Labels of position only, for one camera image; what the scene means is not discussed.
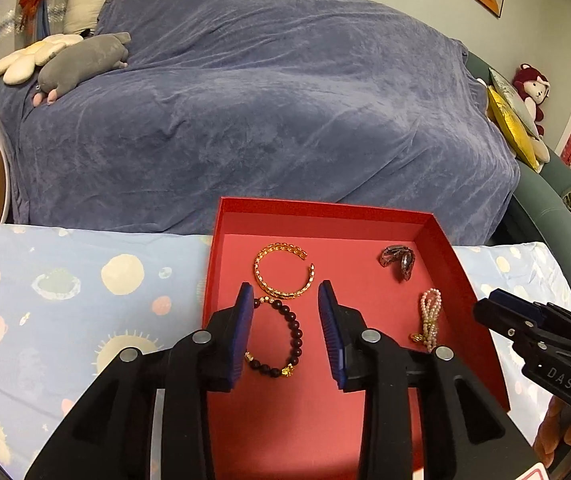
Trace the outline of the right hand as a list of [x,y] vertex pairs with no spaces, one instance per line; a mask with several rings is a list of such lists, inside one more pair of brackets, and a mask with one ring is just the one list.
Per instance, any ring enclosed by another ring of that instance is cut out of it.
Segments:
[[546,468],[553,463],[555,450],[561,441],[571,447],[571,424],[566,429],[561,425],[561,412],[566,407],[563,400],[553,396],[535,437],[533,449]]

